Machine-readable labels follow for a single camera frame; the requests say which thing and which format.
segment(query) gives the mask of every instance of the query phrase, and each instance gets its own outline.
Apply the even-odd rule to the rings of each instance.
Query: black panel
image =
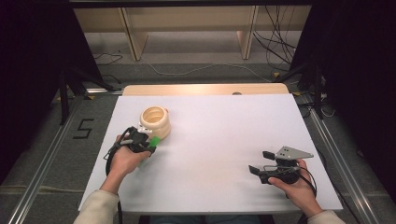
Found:
[[[30,0],[3,0],[0,30],[2,182],[50,109],[66,62],[102,78],[71,8],[43,10]]]
[[[347,7],[353,14],[329,55],[327,91],[396,202],[396,11],[384,0]]]

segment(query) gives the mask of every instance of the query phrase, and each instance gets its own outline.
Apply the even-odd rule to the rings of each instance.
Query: sleeve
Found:
[[[308,219],[308,224],[345,224],[334,211],[324,211]]]
[[[93,192],[81,207],[75,224],[110,224],[117,212],[119,197],[104,190]]]

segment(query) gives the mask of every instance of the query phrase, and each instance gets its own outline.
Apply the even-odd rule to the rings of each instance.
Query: person's right hand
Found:
[[[307,180],[311,181],[309,173],[305,170],[307,169],[305,161],[297,160],[297,163],[300,167],[304,168],[300,169],[300,174]],[[275,177],[269,178],[268,181],[275,187],[285,191],[289,199],[299,207],[308,218],[323,212],[311,187],[309,187],[309,185],[301,178],[299,178],[294,184],[286,184]]]

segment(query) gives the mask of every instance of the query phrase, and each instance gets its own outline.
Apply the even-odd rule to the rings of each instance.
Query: floor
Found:
[[[270,37],[271,33],[260,32],[260,35]],[[283,35],[288,43],[297,46],[300,32]],[[117,76],[123,82],[121,86],[126,83],[125,80],[129,83],[149,83],[152,80],[146,78],[151,74],[155,78],[200,76],[197,82],[211,80],[212,77],[208,76],[216,72],[230,73],[230,78],[234,78],[231,74],[236,73],[234,69],[239,69],[238,75],[239,72],[246,73],[246,78],[251,78],[243,81],[266,82],[275,73],[284,74],[281,69],[287,68],[274,54],[267,54],[256,40],[253,41],[249,59],[242,60],[235,32],[152,33],[140,62],[131,60],[124,34],[86,34],[86,37],[102,74],[117,74],[116,68],[119,69],[117,71],[123,69],[121,71],[136,74],[130,77],[122,72]],[[283,52],[279,45],[274,47],[274,51],[279,54]],[[118,85],[112,76],[104,77],[104,80]],[[294,77],[287,81],[290,92],[297,91],[297,80],[298,77]],[[52,109],[42,122],[30,150],[21,155],[0,188],[0,223],[8,223],[11,215],[20,215],[18,223],[73,222],[101,146],[100,139],[111,119],[112,110],[104,108],[111,108],[116,101],[117,95],[97,95],[94,100],[70,99],[74,119],[65,128],[60,128],[60,104],[57,97],[54,98]],[[296,97],[297,104],[309,101],[309,94]],[[323,109],[327,115],[332,113],[330,105]],[[340,199],[343,196],[346,201],[345,209],[337,214],[346,223],[393,223],[396,220],[396,206],[364,158],[357,154],[359,147],[350,137],[342,118],[335,113],[318,120],[314,112],[302,108],[302,116],[309,113],[310,116],[304,119],[307,129],[326,158],[329,176],[340,191]],[[81,140],[78,137],[82,135],[79,129],[85,127],[81,126],[83,120],[84,125],[93,131],[90,138]],[[43,163],[46,158],[49,158],[48,163]],[[40,177],[41,181],[32,181]],[[28,203],[22,203],[30,189],[35,189],[37,194],[34,194],[33,200],[24,201]],[[276,224],[296,223],[299,215],[274,214],[274,219]],[[137,220],[138,217],[133,215],[124,217],[124,223],[137,223]]]

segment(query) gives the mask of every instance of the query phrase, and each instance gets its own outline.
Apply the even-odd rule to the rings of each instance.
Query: white table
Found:
[[[121,96],[83,196],[106,178],[103,157],[117,134],[136,126],[152,105],[168,108],[172,132],[120,188],[122,210],[136,214],[273,214],[297,211],[283,191],[262,185],[248,165],[274,161],[262,151],[288,146],[314,154],[306,159],[323,209],[340,204],[290,94]]]

